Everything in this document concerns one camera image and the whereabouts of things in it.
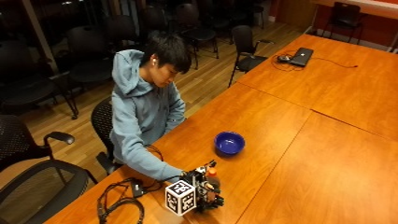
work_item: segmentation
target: office chair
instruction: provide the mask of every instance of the office chair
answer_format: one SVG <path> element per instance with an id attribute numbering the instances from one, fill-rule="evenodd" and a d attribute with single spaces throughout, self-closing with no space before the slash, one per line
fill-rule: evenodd
<path id="1" fill-rule="evenodd" d="M 66 31 L 66 41 L 73 59 L 68 73 L 68 89 L 77 118 L 78 109 L 73 96 L 73 84 L 78 83 L 84 86 L 86 83 L 110 79 L 113 56 L 109 52 L 104 31 L 98 27 L 72 28 Z"/>
<path id="2" fill-rule="evenodd" d="M 245 8 L 237 7 L 235 0 L 218 0 L 218 12 L 233 26 L 247 24 L 247 12 Z"/>
<path id="3" fill-rule="evenodd" d="M 227 87 L 231 86 L 235 70 L 246 73 L 267 59 L 266 57 L 254 55 L 258 43 L 274 43 L 270 40 L 261 39 L 255 42 L 255 45 L 253 45 L 253 32 L 247 25 L 235 26 L 231 32 L 237 47 L 237 59 Z"/>
<path id="4" fill-rule="evenodd" d="M 96 105 L 90 113 L 90 124 L 106 148 L 106 154 L 104 154 L 104 152 L 98 153 L 97 161 L 109 175 L 121 167 L 121 165 L 114 162 L 113 143 L 109 138 L 113 128 L 110 97 L 101 100 L 101 102 Z"/>
<path id="5" fill-rule="evenodd" d="M 322 36 L 325 34 L 325 30 L 327 29 L 327 27 L 331 26 L 331 34 L 329 36 L 329 38 L 331 38 L 333 29 L 334 27 L 338 27 L 341 29 L 350 30 L 350 38 L 347 41 L 347 43 L 350 43 L 353 33 L 357 29 L 359 29 L 359 36 L 357 41 L 357 44 L 359 44 L 362 30 L 363 30 L 361 18 L 362 16 L 361 16 L 359 6 L 341 3 L 341 2 L 334 2 L 334 6 L 331 8 L 331 16 L 323 28 Z"/>
<path id="6" fill-rule="evenodd" d="M 53 132 L 37 146 L 25 123 L 13 115 L 0 115 L 0 172 L 20 162 L 49 157 L 30 166 L 0 189 L 0 219 L 7 223 L 44 223 L 85 192 L 90 172 L 54 160 L 48 139 L 72 144 L 74 138 Z"/>
<path id="7" fill-rule="evenodd" d="M 125 15 L 117 15 L 105 18 L 104 33 L 112 44 L 112 51 L 117 52 L 124 49 L 142 50 L 145 38 L 137 35 L 133 18 Z"/>
<path id="8" fill-rule="evenodd" d="M 66 104 L 74 110 L 62 89 L 45 75 L 48 63 L 34 63 L 28 46 L 17 40 L 0 41 L 0 103 L 1 112 L 11 108 L 32 106 L 61 93 Z"/>
<path id="9" fill-rule="evenodd" d="M 148 6 L 141 11 L 142 27 L 146 34 L 152 32 L 169 32 L 169 23 L 165 18 L 164 10 L 160 7 Z"/>
<path id="10" fill-rule="evenodd" d="M 200 0 L 198 4 L 198 20 L 202 26 L 209 27 L 217 32 L 226 32 L 233 44 L 231 24 L 226 18 L 217 14 L 217 9 L 213 0 Z"/>
<path id="11" fill-rule="evenodd" d="M 198 69 L 197 51 L 200 50 L 200 42 L 212 41 L 213 52 L 216 53 L 216 58 L 218 58 L 216 32 L 212 29 L 200 27 L 200 12 L 193 4 L 186 3 L 177 5 L 176 15 L 178 25 L 182 27 L 180 34 L 188 40 L 188 43 L 194 47 L 194 56 L 197 62 L 196 69 Z"/>
<path id="12" fill-rule="evenodd" d="M 247 1 L 247 10 L 251 13 L 259 14 L 261 16 L 261 29 L 263 30 L 263 7 L 259 6 L 265 0 L 249 0 Z"/>

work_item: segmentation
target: table surface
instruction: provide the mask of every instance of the table surface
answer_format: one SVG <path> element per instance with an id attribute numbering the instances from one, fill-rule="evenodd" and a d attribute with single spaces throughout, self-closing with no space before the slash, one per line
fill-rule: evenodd
<path id="1" fill-rule="evenodd" d="M 277 54 L 299 47 L 313 49 L 302 70 L 282 71 L 273 58 L 237 82 L 398 141 L 398 55 L 311 35 Z"/>
<path id="2" fill-rule="evenodd" d="M 397 180 L 398 143 L 313 113 L 238 223 L 397 223 Z"/>
<path id="3" fill-rule="evenodd" d="M 185 171 L 217 161 L 225 205 L 177 217 L 164 206 L 161 189 L 140 198 L 144 223 L 398 221 L 398 143 L 391 140 L 398 125 L 390 112 L 397 108 L 398 94 L 386 99 L 398 89 L 393 88 L 398 87 L 397 80 L 389 76 L 397 57 L 309 35 L 278 54 L 294 53 L 298 47 L 314 49 L 314 58 L 358 67 L 343 68 L 311 59 L 302 71 L 283 72 L 274 67 L 279 64 L 271 65 L 271 58 L 242 76 L 154 144 L 165 161 Z M 377 65 L 367 73 L 370 62 Z M 363 96 L 369 106 L 357 104 Z M 361 122 L 365 128 L 355 127 Z M 377 135 L 370 127 L 389 130 Z M 214 151 L 214 137 L 222 131 L 239 133 L 246 141 L 241 153 L 230 158 Z M 124 166 L 46 223 L 98 223 L 97 199 L 104 189 L 130 176 L 149 181 Z M 118 196 L 109 195 L 110 202 Z M 134 223 L 137 218 L 137 207 L 128 205 L 108 221 Z"/>

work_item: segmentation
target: small box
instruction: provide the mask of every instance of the small box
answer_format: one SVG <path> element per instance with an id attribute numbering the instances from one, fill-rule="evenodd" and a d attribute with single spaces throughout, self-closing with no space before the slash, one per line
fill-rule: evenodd
<path id="1" fill-rule="evenodd" d="M 165 188 L 165 206 L 177 216 L 197 207 L 196 199 L 196 188 L 182 180 Z"/>

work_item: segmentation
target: laptop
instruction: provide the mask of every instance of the laptop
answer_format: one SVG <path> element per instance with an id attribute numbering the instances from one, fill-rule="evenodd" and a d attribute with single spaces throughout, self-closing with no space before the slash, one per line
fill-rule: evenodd
<path id="1" fill-rule="evenodd" d="M 313 55 L 313 49 L 299 48 L 290 59 L 290 64 L 305 67 Z"/>

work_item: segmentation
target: young man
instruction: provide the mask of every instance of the young man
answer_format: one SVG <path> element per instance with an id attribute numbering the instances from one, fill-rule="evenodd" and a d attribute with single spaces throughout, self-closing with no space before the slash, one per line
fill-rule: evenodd
<path id="1" fill-rule="evenodd" d="M 114 56 L 110 132 L 114 157 L 158 180 L 180 175 L 181 169 L 161 161 L 144 146 L 185 120 L 185 102 L 173 80 L 177 73 L 188 72 L 189 67 L 190 54 L 177 35 L 153 36 L 145 53 L 129 49 Z"/>

